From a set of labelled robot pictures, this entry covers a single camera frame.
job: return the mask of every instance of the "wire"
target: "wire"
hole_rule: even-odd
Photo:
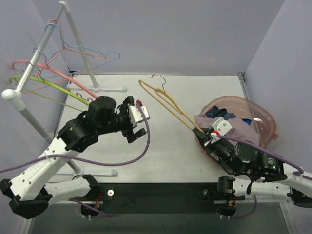
[[[102,65],[104,65],[104,64],[113,62],[113,61],[115,61],[115,60],[117,60],[117,59],[120,58],[121,54],[120,54],[119,52],[109,52],[109,53],[107,53],[106,55],[113,54],[113,53],[117,53],[117,54],[119,55],[118,58],[113,59],[113,60],[108,61],[108,62],[101,63],[100,65],[91,67],[90,69],[85,69],[85,70],[80,70],[80,71],[69,72],[69,73],[65,73],[64,75],[69,76],[69,75],[72,75],[72,74],[76,73],[76,75],[73,76],[73,77],[76,77],[76,76],[79,76],[79,75],[82,75],[82,74],[88,72],[88,71],[91,70],[91,69],[100,67],[100,66],[102,66]],[[44,77],[44,79],[49,79],[49,78],[54,78],[54,77],[59,77],[59,75]],[[59,83],[64,82],[64,81],[67,81],[67,79],[63,79],[63,80],[61,80],[61,81],[55,82],[54,84],[59,84]],[[47,86],[43,86],[43,87],[41,87],[41,88],[38,88],[38,89],[35,89],[35,90],[31,90],[31,92],[32,92],[32,91],[37,91],[37,90],[40,90],[40,89],[43,89],[43,88],[46,88],[46,87],[47,87]]]
[[[104,215],[106,218],[111,218],[111,217],[113,217],[111,214],[107,214],[107,213],[105,213],[105,212],[103,212],[103,211],[100,211],[100,210],[98,210],[98,209],[96,209],[96,208],[93,208],[92,206],[89,206],[89,205],[87,205],[87,204],[84,204],[84,203],[82,203],[81,201],[78,201],[78,200],[76,200],[76,199],[74,199],[74,198],[71,198],[71,199],[69,199],[70,201],[73,201],[73,202],[75,202],[75,203],[78,203],[78,204],[80,204],[80,205],[82,205],[82,206],[85,206],[85,207],[87,207],[88,209],[90,209],[90,210],[93,210],[93,211],[95,211],[95,212],[98,212],[99,214],[101,214],[101,215]]]
[[[247,217],[251,216],[253,213],[255,213],[255,211],[257,210],[257,207],[258,207],[258,201],[257,201],[256,196],[254,196],[254,206],[253,206],[253,209],[249,213],[242,215],[242,216],[239,216],[239,217],[231,217],[230,219],[231,220],[239,220],[239,219],[247,218]]]
[[[39,158],[36,158],[34,160],[31,160],[29,162],[26,162],[24,164],[21,164],[21,165],[18,165],[18,166],[15,166],[15,167],[11,167],[11,168],[7,168],[7,169],[3,169],[3,170],[0,170],[0,174],[2,173],[5,173],[5,172],[9,172],[9,171],[12,171],[12,170],[15,170],[15,169],[19,169],[19,168],[22,168],[22,167],[25,167],[25,166],[28,166],[30,164],[33,164],[33,163],[36,163],[36,162],[40,162],[40,161],[43,161],[43,160],[47,160],[46,157],[48,158],[54,158],[54,157],[61,157],[61,158],[68,158],[68,159],[73,159],[73,160],[77,160],[77,161],[81,161],[81,162],[86,162],[86,163],[90,163],[90,164],[95,164],[95,165],[99,165],[99,166],[107,166],[107,167],[118,167],[118,166],[124,166],[124,165],[128,165],[128,164],[131,164],[131,163],[134,163],[136,161],[139,161],[147,152],[149,146],[150,146],[150,142],[151,142],[151,131],[150,131],[150,127],[149,127],[149,124],[147,122],[147,119],[145,117],[145,114],[144,112],[142,111],[140,105],[137,103],[136,106],[138,107],[139,111],[141,112],[142,114],[142,117],[143,117],[143,120],[145,122],[145,125],[146,125],[146,131],[147,131],[147,142],[146,142],[146,146],[145,146],[145,149],[143,150],[143,152],[141,153],[141,155],[135,159],[132,159],[130,161],[127,161],[127,162],[121,162],[121,163],[102,163],[102,162],[95,162],[95,161],[92,161],[92,160],[88,160],[88,159],[84,159],[84,158],[78,158],[78,157],[75,157],[75,156],[70,156],[70,155],[59,155],[59,154],[55,154],[55,155],[48,155],[48,156],[44,156],[44,157],[39,157]]]
[[[240,140],[240,139],[232,138],[232,137],[229,137],[229,136],[222,136],[222,135],[217,135],[217,137],[219,137],[221,139],[232,140],[232,141],[236,141],[236,142],[239,142],[239,143],[243,143],[243,144],[249,145],[249,146],[251,146],[251,147],[253,147],[253,148],[257,149],[257,150],[260,150],[260,151],[270,155],[271,157],[273,157],[275,159],[278,159],[278,160],[280,160],[280,161],[282,161],[282,162],[284,162],[284,163],[286,163],[286,164],[296,168],[298,170],[297,173],[300,173],[300,174],[304,173],[303,169],[301,167],[297,166],[296,164],[294,164],[294,163],[284,159],[280,155],[277,155],[277,154],[275,154],[275,153],[273,153],[273,152],[271,152],[271,151],[269,151],[267,149],[262,148],[261,146],[255,145],[255,144],[253,144],[253,143],[251,143],[249,141]]]
[[[51,21],[56,21],[56,22],[59,24],[59,26],[58,26],[57,24],[54,24],[54,23],[49,23],[49,22],[51,22]],[[109,52],[109,53],[107,53],[107,54],[105,55],[105,54],[103,54],[103,53],[100,52],[100,51],[93,50],[93,49],[90,49],[90,48],[87,48],[87,47],[84,47],[84,46],[70,46],[70,45],[68,45],[68,43],[64,40],[64,37],[63,37],[63,28],[62,28],[61,23],[60,23],[58,20],[56,20],[56,19],[50,19],[50,20],[47,22],[47,25],[45,26],[44,30],[45,30],[46,27],[49,26],[49,25],[56,26],[56,27],[59,29],[60,38],[61,38],[62,43],[63,43],[63,48],[62,48],[62,50],[56,51],[56,52],[48,59],[48,61],[47,61],[47,63],[46,63],[47,66],[48,66],[48,64],[49,64],[50,62],[52,62],[58,55],[60,55],[60,54],[64,51],[64,49],[65,49],[65,50],[68,50],[68,51],[71,51],[71,52],[75,52],[75,53],[90,55],[90,56],[92,56],[93,58],[105,57],[105,62],[104,62],[104,63],[102,63],[102,64],[100,64],[100,65],[97,65],[97,66],[94,66],[94,67],[91,67],[91,68],[89,68],[89,69],[77,71],[77,72],[78,72],[77,76],[78,76],[78,75],[81,75],[81,74],[83,74],[83,73],[85,73],[85,72],[87,72],[87,71],[90,71],[91,69],[94,69],[94,68],[96,68],[96,67],[98,67],[98,66],[104,65],[104,64],[106,64],[106,63],[115,61],[115,60],[117,60],[117,59],[120,58],[120,53],[119,53],[119,52]],[[84,48],[84,49],[86,49],[86,50],[90,50],[90,51],[94,51],[94,52],[100,53],[100,55],[93,56],[92,54],[89,54],[89,53],[86,53],[86,52],[70,50],[70,49],[66,48],[65,45],[67,45],[67,46],[70,47],[70,48]],[[112,54],[112,53],[117,53],[117,54],[119,54],[119,56],[118,56],[118,58],[116,58],[116,59],[114,59],[114,60],[108,62],[108,61],[107,61],[107,55]],[[58,84],[58,83],[61,83],[61,82],[64,82],[64,81],[66,81],[66,79],[61,80],[61,81],[59,81],[59,82],[56,82],[55,84]],[[43,89],[43,88],[46,88],[46,87],[47,87],[47,86],[44,86],[44,87],[41,87],[41,88],[38,88],[38,89],[35,89],[35,90],[31,90],[31,91],[29,91],[29,92],[27,92],[27,93],[30,93],[30,92],[36,91],[36,90],[40,90],[40,89]]]
[[[72,178],[72,180],[76,179],[77,177],[79,178],[79,177],[81,177],[81,175],[75,175],[75,176]]]
[[[98,201],[101,200],[103,197],[103,192],[100,192],[99,196],[96,198],[96,206],[99,208]]]
[[[115,114],[117,114],[117,111],[118,111],[118,109],[119,109],[121,106],[122,106],[122,104],[120,104],[120,105],[116,108]]]
[[[27,62],[29,62],[29,61],[23,60],[23,59],[21,59],[21,60],[16,60],[16,61],[12,62],[12,68],[15,69],[15,64],[16,64],[16,63],[27,63]],[[64,73],[62,73],[62,72],[60,72],[60,71],[58,71],[58,70],[56,70],[56,69],[54,69],[54,68],[52,68],[52,67],[47,67],[46,65],[43,65],[43,64],[41,64],[41,63],[37,63],[37,66],[38,66],[38,67],[41,67],[41,68],[44,68],[44,69],[46,69],[46,70],[48,70],[48,71],[50,71],[50,72],[53,72],[53,73],[55,73],[55,74],[58,74],[59,76],[61,76],[61,77],[65,78],[65,79],[71,81],[73,84],[75,84],[76,86],[78,86],[78,87],[81,88],[82,90],[86,91],[88,94],[90,94],[90,95],[91,95],[92,97],[94,97],[95,99],[97,98],[97,96],[96,96],[92,91],[90,91],[89,89],[87,89],[85,86],[83,86],[82,84],[80,84],[80,83],[77,82],[76,80],[74,80],[74,79],[70,78],[69,76],[65,75]]]
[[[19,78],[21,78],[21,75],[11,76],[11,77],[9,78],[9,83],[11,84],[11,83],[12,83],[12,80],[14,80],[15,82],[17,82],[16,79],[19,79]],[[60,90],[60,91],[62,91],[62,92],[64,92],[64,93],[66,93],[66,94],[72,96],[73,98],[77,99],[78,101],[81,101],[83,104],[85,104],[85,105],[87,105],[87,106],[89,105],[89,102],[87,102],[87,101],[84,100],[83,98],[81,98],[81,97],[79,97],[79,96],[73,94],[73,93],[70,92],[69,90],[64,89],[64,88],[61,87],[61,86],[58,86],[58,85],[56,85],[56,84],[54,84],[54,83],[51,83],[51,82],[49,82],[49,81],[47,81],[47,80],[39,79],[39,78],[37,78],[37,77],[30,77],[30,79],[31,79],[32,81],[36,81],[36,82],[43,83],[43,84],[46,84],[46,85],[48,85],[48,86],[51,86],[52,88],[55,88],[55,89],[57,89],[57,90]]]
[[[105,56],[108,56],[109,54],[118,54],[118,58],[115,58],[115,59],[113,59],[113,60],[111,60],[111,61],[108,61],[108,62],[101,63],[101,64],[99,64],[99,65],[96,65],[96,66],[94,66],[94,67],[91,67],[90,69],[84,69],[84,70],[80,70],[80,71],[69,72],[69,73],[65,73],[65,75],[71,75],[71,74],[73,74],[73,73],[79,73],[79,74],[76,75],[76,76],[78,76],[78,75],[81,75],[82,72],[85,73],[85,72],[87,72],[87,71],[89,71],[89,70],[91,70],[91,69],[94,69],[94,68],[100,67],[100,66],[102,66],[102,65],[104,65],[104,64],[113,62],[113,61],[115,61],[115,60],[117,60],[117,59],[119,59],[119,58],[121,57],[121,54],[120,54],[119,52],[115,52],[115,51],[114,51],[114,52],[109,52],[109,53],[105,54]],[[44,77],[44,78],[45,78],[45,79],[49,79],[49,78],[53,78],[53,77],[58,77],[58,75],[57,75],[57,76]]]

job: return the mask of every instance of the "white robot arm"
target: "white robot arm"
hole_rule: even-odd
[[[98,183],[91,175],[60,183],[48,183],[52,176],[70,159],[56,155],[78,156],[88,146],[98,141],[101,134],[122,131],[128,143],[132,143],[146,132],[133,129],[146,119],[149,114],[145,106],[133,97],[127,97],[115,112],[116,102],[101,96],[91,102],[89,109],[76,119],[70,120],[58,132],[57,137],[40,155],[45,160],[32,164],[17,177],[0,182],[3,194],[11,198],[9,203],[12,211],[24,218],[33,218],[41,214],[49,205],[73,197],[89,196],[91,199],[98,194]]]
[[[227,136],[231,129],[230,123],[223,118],[217,119],[205,129],[205,133],[193,129],[206,153],[214,153],[217,159],[212,159],[234,176],[220,177],[217,191],[207,195],[209,200],[220,200],[220,194],[223,194],[227,201],[256,196],[292,201],[296,206],[312,208],[311,173],[304,172],[297,166],[293,167],[290,165],[292,163],[282,157],[250,142],[236,140],[239,143],[234,146],[229,140],[235,139]],[[249,180],[237,178],[239,175],[248,176]],[[218,212],[222,215],[232,216],[235,213],[232,203],[226,202],[218,207]]]

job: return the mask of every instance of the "laundry basket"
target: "laundry basket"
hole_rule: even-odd
[[[263,148],[266,148],[272,139],[275,140],[278,137],[278,134],[275,133],[276,123],[272,115],[252,101],[237,96],[223,96],[204,106],[200,114],[204,115],[213,106],[217,106],[219,109],[226,108],[229,113],[233,113],[240,118],[251,119],[250,127],[259,133],[259,145]]]

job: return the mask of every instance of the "yellow clothes hanger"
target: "yellow clothes hanger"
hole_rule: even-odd
[[[176,103],[176,101],[166,92],[165,88],[164,88],[164,84],[166,83],[166,79],[159,75],[159,74],[154,74],[151,76],[151,78],[153,78],[153,76],[159,76],[161,78],[164,79],[164,83],[162,84],[162,89],[160,88],[155,88],[153,86],[151,86],[150,84],[142,81],[141,79],[138,81],[138,83],[140,84],[140,86],[149,94],[151,95],[156,101],[158,101],[163,107],[165,107],[171,114],[173,114],[176,118],[178,118],[185,126],[187,126],[190,130],[193,130],[193,128],[187,124],[182,118],[180,118],[173,110],[171,110],[167,105],[165,105],[163,102],[161,102],[161,100],[159,100],[154,94],[152,94],[146,87],[143,86],[146,85],[147,87],[149,87],[150,89],[153,89],[155,94],[157,94],[161,99],[163,99],[168,105],[170,105],[175,111],[177,111],[180,115],[185,116],[188,121],[190,121],[199,131],[201,131],[202,133],[204,133],[204,131],[187,115],[185,114],[181,108],[178,106],[178,104]]]

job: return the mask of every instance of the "purple cable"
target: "purple cable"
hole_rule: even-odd
[[[254,206],[253,206],[253,210],[250,211],[249,213],[247,214],[244,214],[242,216],[239,216],[239,217],[230,217],[229,220],[239,220],[239,219],[244,219],[244,218],[247,218],[249,216],[251,216],[256,210],[257,210],[257,206],[258,206],[258,202],[257,202],[257,198],[256,196],[254,196]]]
[[[266,150],[266,149],[262,148],[261,146],[255,145],[255,144],[253,144],[253,143],[251,143],[251,142],[249,142],[249,141],[240,140],[240,139],[235,139],[235,138],[232,138],[232,137],[229,137],[229,136],[221,136],[221,135],[217,135],[217,136],[218,136],[219,138],[221,138],[221,139],[232,140],[232,141],[236,141],[236,142],[239,142],[239,143],[243,143],[243,144],[249,145],[249,146],[251,146],[251,147],[253,147],[253,148],[257,149],[257,150],[260,150],[260,151],[262,151],[262,152],[264,152],[264,153],[270,155],[271,157],[273,157],[273,158],[275,158],[275,159],[278,159],[278,160],[280,160],[280,161],[282,161],[282,162],[284,162],[284,163],[286,163],[286,164],[288,164],[288,165],[290,165],[290,166],[296,168],[296,169],[298,170],[298,172],[295,172],[295,174],[294,174],[294,175],[296,175],[296,176],[297,176],[298,174],[304,173],[304,171],[303,171],[303,169],[302,169],[301,167],[299,167],[299,166],[297,166],[296,164],[294,164],[294,163],[292,163],[292,162],[290,162],[290,161],[284,159],[284,158],[283,158],[282,156],[280,156],[280,155],[277,155],[277,154],[275,154],[275,153],[273,153],[273,152],[271,152],[271,151],[269,151],[269,150]]]
[[[151,131],[150,131],[150,126],[147,122],[147,119],[145,117],[145,114],[144,112],[142,111],[141,107],[139,106],[139,104],[136,104],[136,106],[138,107],[139,111],[141,112],[142,114],[142,117],[143,117],[143,120],[145,122],[145,125],[146,125],[146,132],[147,132],[147,142],[146,142],[146,146],[145,146],[145,149],[144,151],[142,152],[142,154],[135,158],[135,159],[132,159],[130,161],[127,161],[127,162],[121,162],[121,163],[102,163],[102,162],[95,162],[95,161],[92,161],[92,160],[87,160],[87,159],[83,159],[83,158],[78,158],[78,157],[75,157],[75,156],[70,156],[70,155],[58,155],[58,154],[55,154],[55,155],[48,155],[47,157],[62,157],[62,158],[69,158],[69,159],[73,159],[73,160],[77,160],[77,161],[81,161],[81,162],[86,162],[86,163],[91,163],[91,164],[95,164],[95,165],[99,165],[99,166],[107,166],[107,167],[118,167],[118,166],[124,166],[124,165],[128,165],[128,164],[131,164],[131,163],[134,163],[138,160],[140,160],[147,152],[149,146],[150,146],[150,142],[151,142]],[[0,171],[0,174],[1,173],[4,173],[4,172],[9,172],[9,171],[12,171],[12,170],[15,170],[15,169],[19,169],[19,168],[22,168],[22,167],[25,167],[25,166],[28,166],[30,164],[33,164],[33,163],[36,163],[36,162],[39,162],[39,161],[43,161],[43,160],[46,160],[46,157],[39,157],[39,158],[36,158],[34,160],[31,160],[29,162],[26,162],[24,164],[21,164],[19,166],[15,166],[15,167],[11,167],[11,168],[7,168],[7,169],[3,169]]]

